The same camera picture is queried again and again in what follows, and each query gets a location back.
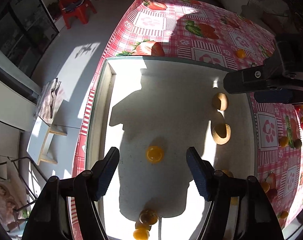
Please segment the white tray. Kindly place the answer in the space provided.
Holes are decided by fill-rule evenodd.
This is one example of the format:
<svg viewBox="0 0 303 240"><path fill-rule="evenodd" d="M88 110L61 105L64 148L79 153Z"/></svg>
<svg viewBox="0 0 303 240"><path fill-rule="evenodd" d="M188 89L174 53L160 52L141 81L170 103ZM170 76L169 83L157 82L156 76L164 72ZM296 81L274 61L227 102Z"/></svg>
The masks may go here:
<svg viewBox="0 0 303 240"><path fill-rule="evenodd" d="M224 92L224 67L159 57L114 57L104 61L87 137L86 166L120 151L120 161L98 212L111 239L132 239L140 212L155 210L160 221L151 239L196 239L209 208L186 162L196 148L202 159L237 178L256 174L252 109L246 94L229 95L219 111L212 98ZM231 138L218 145L213 127L227 123ZM161 162L146 150L164 150Z"/></svg>

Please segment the brown kiwi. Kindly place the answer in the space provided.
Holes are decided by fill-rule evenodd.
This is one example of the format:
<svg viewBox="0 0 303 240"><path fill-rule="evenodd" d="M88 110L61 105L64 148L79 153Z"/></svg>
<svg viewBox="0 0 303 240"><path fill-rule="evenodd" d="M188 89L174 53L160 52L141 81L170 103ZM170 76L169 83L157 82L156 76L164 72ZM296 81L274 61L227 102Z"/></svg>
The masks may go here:
<svg viewBox="0 0 303 240"><path fill-rule="evenodd" d="M220 111L225 111L229 107L229 99L224 93L216 93L212 98L212 105Z"/></svg>

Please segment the yellow tomato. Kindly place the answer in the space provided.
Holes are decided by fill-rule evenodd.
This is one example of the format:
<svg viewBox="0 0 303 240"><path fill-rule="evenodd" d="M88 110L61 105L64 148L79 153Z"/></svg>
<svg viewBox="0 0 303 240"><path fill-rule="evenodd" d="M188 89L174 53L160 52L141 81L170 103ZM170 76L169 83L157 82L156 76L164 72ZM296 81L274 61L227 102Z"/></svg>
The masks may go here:
<svg viewBox="0 0 303 240"><path fill-rule="evenodd" d="M164 150L158 146L149 146L146 150L146 158L152 164L159 163L164 158Z"/></svg>

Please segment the red plastic stool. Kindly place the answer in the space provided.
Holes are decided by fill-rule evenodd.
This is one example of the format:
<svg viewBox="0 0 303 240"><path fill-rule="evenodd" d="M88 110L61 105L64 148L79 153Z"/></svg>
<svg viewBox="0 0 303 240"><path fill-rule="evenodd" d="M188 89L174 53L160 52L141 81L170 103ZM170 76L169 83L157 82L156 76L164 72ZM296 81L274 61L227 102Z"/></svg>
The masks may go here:
<svg viewBox="0 0 303 240"><path fill-rule="evenodd" d="M90 9L94 14L97 13L92 2L89 0L60 0L58 3L59 9L63 16L67 29L71 28L70 18L77 18L82 24L88 23L87 9Z"/></svg>

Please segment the dark olive tomato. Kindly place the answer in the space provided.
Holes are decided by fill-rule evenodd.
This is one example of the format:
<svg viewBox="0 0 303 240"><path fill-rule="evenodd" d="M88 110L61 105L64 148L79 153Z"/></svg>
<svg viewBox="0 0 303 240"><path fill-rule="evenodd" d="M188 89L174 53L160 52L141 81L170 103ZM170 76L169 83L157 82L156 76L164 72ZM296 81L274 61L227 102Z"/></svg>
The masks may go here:
<svg viewBox="0 0 303 240"><path fill-rule="evenodd" d="M139 214L139 221L145 225L154 225L158 221L158 214L153 209L144 209Z"/></svg>

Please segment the pink strawberry tablecloth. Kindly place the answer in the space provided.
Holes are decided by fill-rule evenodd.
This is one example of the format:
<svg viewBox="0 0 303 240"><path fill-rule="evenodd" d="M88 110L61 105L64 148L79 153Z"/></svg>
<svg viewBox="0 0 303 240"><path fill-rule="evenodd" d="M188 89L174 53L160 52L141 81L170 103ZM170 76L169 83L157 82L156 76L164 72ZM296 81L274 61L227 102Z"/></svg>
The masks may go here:
<svg viewBox="0 0 303 240"><path fill-rule="evenodd" d="M92 80L72 200L75 239L282 239L303 203L303 131L294 106L235 94L264 63L303 68L235 13L135 0Z"/></svg>

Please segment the brown kiwi fruit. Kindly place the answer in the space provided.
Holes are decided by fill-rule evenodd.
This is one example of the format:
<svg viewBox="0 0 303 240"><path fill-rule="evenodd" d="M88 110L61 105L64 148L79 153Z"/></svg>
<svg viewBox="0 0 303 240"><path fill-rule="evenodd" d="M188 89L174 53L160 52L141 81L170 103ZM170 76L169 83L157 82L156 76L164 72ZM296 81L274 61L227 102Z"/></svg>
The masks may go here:
<svg viewBox="0 0 303 240"><path fill-rule="evenodd" d="M231 127L227 123L220 123L213 127L212 137L216 144L224 145L231 138Z"/></svg>

